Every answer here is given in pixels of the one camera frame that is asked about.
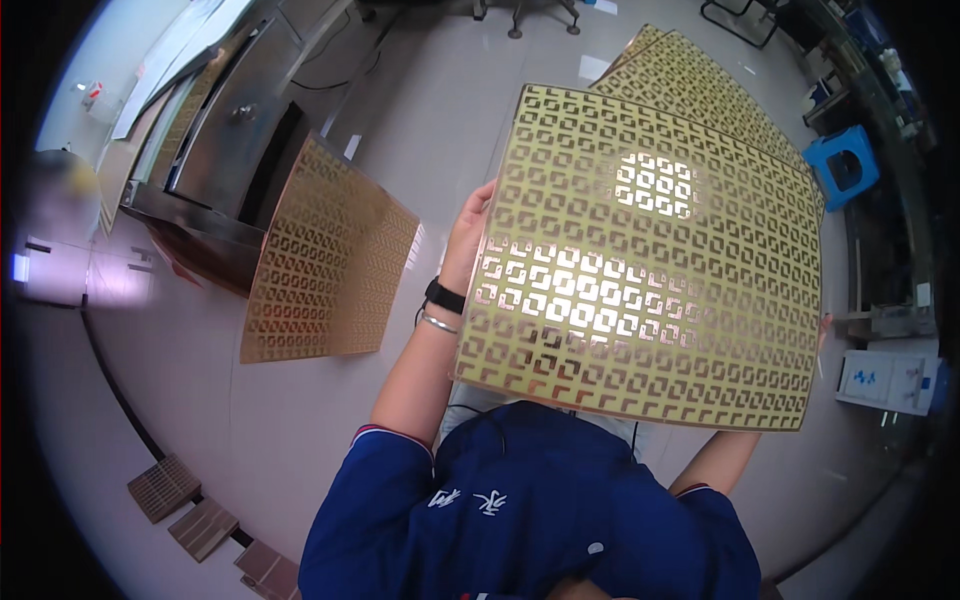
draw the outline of chair leg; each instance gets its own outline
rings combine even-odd
[[[578,36],[580,34],[580,28],[577,27],[577,19],[580,18],[580,13],[573,8],[573,0],[557,0],[557,2],[573,17],[573,25],[567,25],[566,32],[572,36]]]
[[[750,8],[750,5],[752,5],[753,3],[754,3],[754,0],[747,0],[747,4],[744,5],[743,10],[740,12],[731,11],[724,5],[718,3],[717,0],[707,0],[707,2],[704,3],[704,6],[706,6],[707,4],[713,4],[713,5],[716,5],[717,8],[723,9],[724,11],[729,12],[733,16],[743,16],[744,14],[747,13],[747,10]]]
[[[743,15],[747,12],[747,9],[750,8],[750,5],[753,4],[753,3],[754,3],[754,0],[748,0],[747,6],[743,7],[743,10],[742,10],[742,11],[740,11],[740,12],[733,12],[733,11],[731,11],[730,9],[728,9],[727,7],[723,6],[722,4],[718,4],[718,3],[716,2],[716,0],[707,0],[707,2],[703,3],[702,5],[700,5],[700,16],[702,16],[704,19],[706,19],[706,20],[709,21],[710,23],[713,23],[714,25],[716,25],[716,26],[719,27],[720,29],[726,31],[727,33],[729,33],[729,34],[734,34],[735,36],[739,37],[740,39],[742,39],[743,41],[747,42],[747,43],[750,44],[751,46],[757,48],[757,50],[763,50],[763,47],[767,45],[767,42],[770,41],[770,38],[774,36],[774,31],[777,30],[777,22],[776,22],[776,21],[774,22],[774,26],[773,26],[773,28],[770,30],[770,33],[767,34],[767,37],[764,38],[763,41],[761,41],[760,43],[756,43],[755,41],[753,41],[753,40],[751,40],[751,39],[749,39],[749,38],[747,38],[747,37],[742,36],[739,32],[737,32],[737,31],[735,31],[735,30],[727,27],[725,24],[721,23],[720,21],[717,21],[717,20],[715,20],[715,19],[711,19],[711,18],[708,17],[707,14],[704,12],[704,9],[706,9],[706,8],[707,8],[708,6],[710,6],[710,5],[713,5],[713,6],[715,6],[715,7],[719,7],[719,8],[721,8],[721,9],[723,9],[724,11],[732,14],[733,16],[743,16]]]
[[[369,6],[364,5],[362,2],[354,0],[353,7],[360,13],[360,20],[364,23],[370,23],[376,19],[376,11]]]
[[[473,20],[482,21],[487,16],[487,0],[473,0]]]
[[[514,8],[514,28],[507,32],[507,37],[510,39],[520,39],[523,37],[523,32],[516,25],[516,18],[520,16],[520,7],[523,6],[523,0],[517,0],[516,8]]]

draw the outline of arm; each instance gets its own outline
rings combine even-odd
[[[818,350],[823,347],[832,322],[833,316],[830,314],[820,321]],[[673,482],[670,493],[677,495],[690,486],[705,483],[724,495],[729,494],[747,467],[759,440],[758,433],[716,432]]]
[[[477,189],[464,204],[450,232],[440,284],[461,296],[467,294],[473,262],[480,247],[486,211],[496,181]],[[460,329],[463,316],[427,303],[424,312]],[[387,375],[371,411],[371,423],[431,445],[440,429],[453,385],[448,376],[457,336],[421,321],[406,348]]]

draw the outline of person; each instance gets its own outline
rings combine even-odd
[[[450,233],[439,282],[461,296],[494,185]],[[463,324],[432,303],[425,314]],[[317,512],[303,598],[757,598],[727,494],[760,434],[716,432],[665,489],[622,438],[518,401],[457,426],[435,460],[456,345],[416,325]]]

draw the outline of tiled floor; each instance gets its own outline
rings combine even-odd
[[[814,137],[801,119],[808,86],[778,37],[755,50],[706,22],[694,0],[621,2],[618,15],[581,3],[579,36],[565,31],[563,9],[545,3],[523,17],[523,38],[507,38],[510,9],[491,6],[485,21],[469,2],[403,15],[370,76],[356,86],[330,132],[340,148],[362,135],[354,161],[422,220],[424,237],[404,273],[376,354],[261,365],[238,364],[245,301],[201,289],[155,264],[152,301],[140,310],[98,309],[98,336],[120,385],[147,428],[176,451],[204,490],[242,527],[298,560],[308,527],[376,393],[411,331],[422,290],[437,272],[447,229],[467,194],[497,170],[524,82],[586,86],[581,57],[612,60],[644,23],[680,30],[754,95],[798,147]],[[298,81],[342,81],[371,43],[373,24],[354,16],[327,57]],[[291,88],[322,124],[346,87]],[[846,256],[843,217],[827,215],[824,257]],[[115,235],[150,248],[140,225],[121,218]],[[846,260],[824,260],[824,306],[846,306]],[[832,390],[846,341],[828,338],[822,376],[801,433],[760,441],[732,500],[765,574],[775,574],[828,539],[884,481],[893,461],[879,413],[837,403]],[[664,484],[709,432],[658,426],[645,461]]]

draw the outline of black cable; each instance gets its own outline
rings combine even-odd
[[[634,454],[634,448],[636,447],[636,426],[640,425],[640,421],[634,421],[634,438],[630,440],[630,460],[636,462],[636,456]]]
[[[420,324],[420,313],[424,310],[426,310],[426,298],[423,299],[423,304],[420,305],[420,308],[417,309],[417,314],[414,315],[414,329]]]
[[[301,62],[301,63],[300,63],[300,66],[304,66],[304,65],[307,64],[308,62],[311,62],[311,61],[313,61],[313,60],[318,59],[321,54],[323,54],[324,52],[326,52],[326,47],[330,45],[330,42],[333,41],[333,38],[344,32],[344,29],[346,29],[346,28],[349,26],[349,24],[350,24],[350,12],[349,12],[349,11],[344,11],[344,14],[347,16],[347,22],[344,23],[344,26],[341,27],[340,29],[338,29],[338,30],[337,30],[337,33],[335,33],[335,34],[333,34],[332,36],[330,36],[330,39],[328,39],[328,40],[326,41],[326,44],[324,44],[324,47],[320,49],[320,52],[318,52],[317,54],[313,55],[313,56],[310,57],[309,59],[304,60],[303,62]]]
[[[343,87],[344,85],[349,84],[350,81],[347,80],[345,82],[339,82],[338,84],[334,84],[334,85],[325,85],[323,87],[310,87],[309,85],[304,85],[299,82],[295,82],[293,80],[290,80],[290,83],[295,85],[296,87],[300,87],[307,91],[326,91],[328,89],[336,89],[337,87]]]
[[[373,66],[370,67],[369,69],[367,69],[367,72],[364,73],[364,75],[370,75],[370,74],[373,72],[373,70],[376,68],[376,66],[380,63],[380,55],[381,55],[381,54],[383,54],[383,51],[382,51],[382,50],[381,50],[380,52],[377,52],[377,53],[376,53],[376,60],[373,62]],[[321,87],[311,87],[311,86],[309,86],[309,85],[304,85],[304,84],[301,84],[301,83],[299,83],[299,82],[295,82],[295,81],[293,81],[293,80],[290,80],[290,83],[293,84],[293,85],[295,85],[295,86],[297,86],[297,87],[300,87],[300,88],[302,88],[302,89],[305,89],[305,90],[307,90],[307,91],[327,91],[327,90],[329,90],[329,89],[336,89],[337,87],[343,87],[344,85],[349,84],[349,83],[350,83],[350,80],[344,80],[344,81],[342,81],[342,82],[339,82],[338,84],[324,85],[324,86],[321,86]]]
[[[387,23],[386,26],[384,26],[383,30],[380,31],[380,35],[376,37],[376,40],[373,42],[373,47],[374,47],[374,48],[376,48],[377,46],[380,45],[380,42],[383,41],[383,39],[387,36],[387,34],[390,32],[390,30],[392,30],[392,29],[394,28],[394,25],[396,24],[396,22],[397,22],[404,14],[406,14],[406,12],[407,12],[407,7],[403,7],[402,9],[400,9],[399,11],[396,12],[396,14],[394,15],[394,18],[392,18],[392,19],[390,20],[390,22]],[[349,22],[350,22],[350,14],[349,14],[349,12],[347,12],[347,25],[349,25]],[[300,66],[304,66],[304,65],[307,64],[308,62],[312,61],[313,59],[315,59],[315,58],[319,57],[321,54],[323,54],[324,51],[326,50],[326,46],[328,46],[328,45],[330,44],[330,42],[333,41],[333,38],[334,38],[334,37],[336,37],[338,34],[340,34],[340,32],[342,32],[344,29],[346,29],[346,28],[347,28],[347,25],[344,25],[340,30],[337,31],[336,34],[334,34],[333,36],[331,36],[330,39],[328,39],[328,40],[326,41],[326,44],[324,44],[324,48],[323,48],[320,52],[318,52],[316,55],[310,57],[309,59],[305,60],[303,63],[300,64]],[[373,66],[370,67],[370,69],[367,70],[367,73],[365,73],[365,75],[370,75],[370,74],[373,72],[373,70],[376,68],[376,66],[380,63],[380,55],[382,54],[382,52],[383,52],[383,51],[381,50],[380,52],[377,52],[377,53],[376,53],[376,60],[373,62]],[[302,88],[302,89],[305,89],[305,90],[307,90],[307,91],[327,91],[327,90],[330,90],[330,89],[336,89],[337,87],[343,87],[344,85],[349,84],[350,81],[349,81],[349,80],[346,80],[346,81],[339,82],[338,84],[324,85],[324,86],[321,86],[321,87],[311,87],[311,86],[309,86],[309,85],[300,84],[300,83],[295,82],[295,81],[292,81],[292,80],[291,80],[290,83],[293,84],[293,85],[296,85],[297,87],[300,87],[300,88]]]
[[[133,427],[133,431],[136,432],[137,437],[139,437],[140,441],[147,446],[147,450],[159,463],[165,459],[167,455],[162,449],[160,449],[159,444],[156,443],[153,436],[151,436],[147,431],[147,428],[143,426],[143,423],[137,417],[136,413],[133,411],[133,408],[130,406],[130,403],[127,401],[127,397],[124,396],[123,391],[120,390],[120,386],[117,384],[116,379],[113,378],[113,373],[110,372],[110,369],[107,366],[107,360],[104,358],[104,353],[102,350],[100,350],[100,344],[97,342],[97,336],[94,335],[93,324],[90,322],[90,318],[87,316],[87,300],[88,296],[84,294],[83,301],[80,306],[80,320],[84,323],[86,339],[90,343],[90,349],[93,351],[93,358],[96,359],[97,366],[100,367],[100,373],[107,381],[110,391],[113,392],[114,399],[116,399],[117,404],[120,405],[120,410],[122,410],[123,414],[127,417],[127,420]],[[190,501],[194,504],[200,504],[204,501],[204,495],[202,493],[198,493],[190,498]],[[230,537],[245,548],[249,547],[250,544],[253,543],[253,537],[240,527],[237,527],[235,530],[233,530],[233,533],[230,534]]]
[[[474,413],[476,413],[477,415],[480,415],[481,417],[486,417],[490,419],[490,421],[493,423],[493,426],[496,427],[497,433],[500,434],[500,444],[501,444],[500,456],[507,455],[507,436],[503,434],[503,428],[500,426],[500,423],[498,423],[497,420],[491,416],[491,411],[485,412],[478,408],[467,406],[466,404],[447,404],[446,406],[447,408],[453,408],[453,407],[466,408],[467,410],[473,411]]]

